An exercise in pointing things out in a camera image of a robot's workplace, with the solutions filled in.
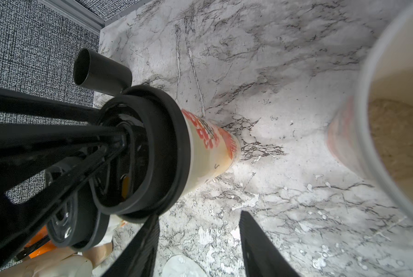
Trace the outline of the black plastic cup lid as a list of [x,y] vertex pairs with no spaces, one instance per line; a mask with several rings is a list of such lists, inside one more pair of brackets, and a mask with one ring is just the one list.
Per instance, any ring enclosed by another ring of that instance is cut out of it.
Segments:
[[133,223],[167,212],[182,196],[191,164],[189,130],[176,101],[136,85],[109,100],[96,123],[126,136],[121,153],[90,181],[96,207]]
[[52,216],[46,228],[56,247],[84,252],[102,241],[108,225],[109,215],[96,207],[87,182]]

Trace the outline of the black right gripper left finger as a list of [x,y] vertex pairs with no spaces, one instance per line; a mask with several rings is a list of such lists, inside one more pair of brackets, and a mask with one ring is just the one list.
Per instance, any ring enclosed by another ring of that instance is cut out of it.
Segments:
[[152,215],[103,277],[152,277],[159,235],[159,217]]

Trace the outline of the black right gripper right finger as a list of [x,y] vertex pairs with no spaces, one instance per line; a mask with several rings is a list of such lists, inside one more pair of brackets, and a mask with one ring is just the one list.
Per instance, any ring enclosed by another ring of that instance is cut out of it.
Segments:
[[299,277],[247,211],[241,212],[239,230],[248,277]]

